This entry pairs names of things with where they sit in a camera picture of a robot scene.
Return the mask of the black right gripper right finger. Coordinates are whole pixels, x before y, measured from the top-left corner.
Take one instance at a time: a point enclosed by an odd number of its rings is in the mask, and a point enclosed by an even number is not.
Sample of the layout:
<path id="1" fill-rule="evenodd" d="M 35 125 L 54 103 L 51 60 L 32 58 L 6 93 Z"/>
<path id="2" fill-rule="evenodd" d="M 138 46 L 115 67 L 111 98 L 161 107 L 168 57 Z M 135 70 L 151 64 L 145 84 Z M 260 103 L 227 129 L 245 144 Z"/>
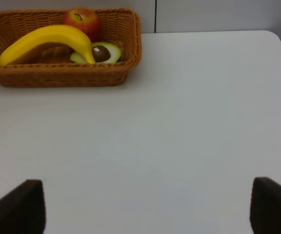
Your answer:
<path id="1" fill-rule="evenodd" d="M 253 181 L 250 224 L 255 234 L 281 234 L 281 185 L 268 177 Z"/>

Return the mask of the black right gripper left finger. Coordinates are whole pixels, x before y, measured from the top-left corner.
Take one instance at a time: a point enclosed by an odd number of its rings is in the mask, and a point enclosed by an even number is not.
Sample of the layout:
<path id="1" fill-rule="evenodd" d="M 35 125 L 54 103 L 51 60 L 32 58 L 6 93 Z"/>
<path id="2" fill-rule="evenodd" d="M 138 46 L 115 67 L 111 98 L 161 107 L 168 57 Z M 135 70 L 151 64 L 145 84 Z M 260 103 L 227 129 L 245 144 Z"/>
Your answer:
<path id="1" fill-rule="evenodd" d="M 42 234 L 45 227 L 41 180 L 26 180 L 0 199 L 0 234 Z"/>

